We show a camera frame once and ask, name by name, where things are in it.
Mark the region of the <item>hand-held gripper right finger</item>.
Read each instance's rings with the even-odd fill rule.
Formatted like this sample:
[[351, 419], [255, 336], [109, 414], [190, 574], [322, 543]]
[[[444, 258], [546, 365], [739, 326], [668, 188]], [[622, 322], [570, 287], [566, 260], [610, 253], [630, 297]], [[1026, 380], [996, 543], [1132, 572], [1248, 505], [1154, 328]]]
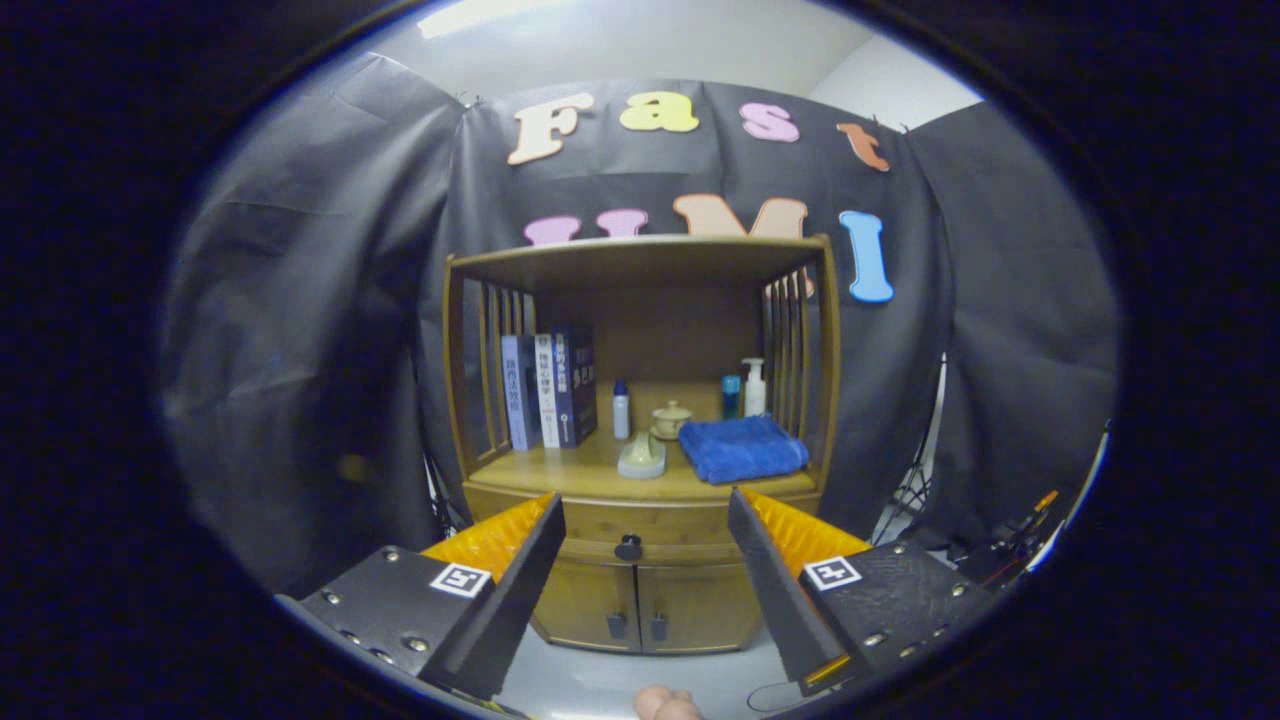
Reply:
[[767, 495], [733, 489], [728, 528], [786, 676], [804, 696], [914, 664], [973, 628], [995, 600], [916, 544], [868, 544]]

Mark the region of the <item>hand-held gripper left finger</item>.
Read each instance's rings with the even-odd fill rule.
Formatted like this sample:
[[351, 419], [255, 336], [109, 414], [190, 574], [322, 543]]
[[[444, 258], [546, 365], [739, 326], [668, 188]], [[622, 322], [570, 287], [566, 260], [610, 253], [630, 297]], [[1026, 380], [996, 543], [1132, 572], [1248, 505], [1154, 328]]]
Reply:
[[396, 675], [476, 701], [499, 694], [566, 537], [545, 493], [424, 551], [388, 544], [282, 606]]

